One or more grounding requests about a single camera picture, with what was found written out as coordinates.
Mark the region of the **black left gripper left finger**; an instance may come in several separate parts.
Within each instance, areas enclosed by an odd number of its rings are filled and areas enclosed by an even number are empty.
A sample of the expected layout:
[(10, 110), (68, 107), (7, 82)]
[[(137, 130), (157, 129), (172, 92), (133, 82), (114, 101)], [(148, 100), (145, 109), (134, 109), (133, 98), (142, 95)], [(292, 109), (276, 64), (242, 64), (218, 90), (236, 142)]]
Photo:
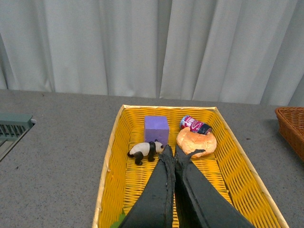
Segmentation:
[(120, 228), (171, 228), (175, 190), (175, 160), (169, 145), (159, 160), (136, 203)]

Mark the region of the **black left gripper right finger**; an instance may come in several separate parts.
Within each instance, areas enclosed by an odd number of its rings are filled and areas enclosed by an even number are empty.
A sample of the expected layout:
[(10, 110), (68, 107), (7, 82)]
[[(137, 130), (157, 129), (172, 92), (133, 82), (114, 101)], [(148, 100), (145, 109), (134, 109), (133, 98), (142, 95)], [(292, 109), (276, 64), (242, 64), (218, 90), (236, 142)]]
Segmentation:
[(253, 228), (208, 181), (186, 154), (175, 147), (175, 201), (180, 228)]

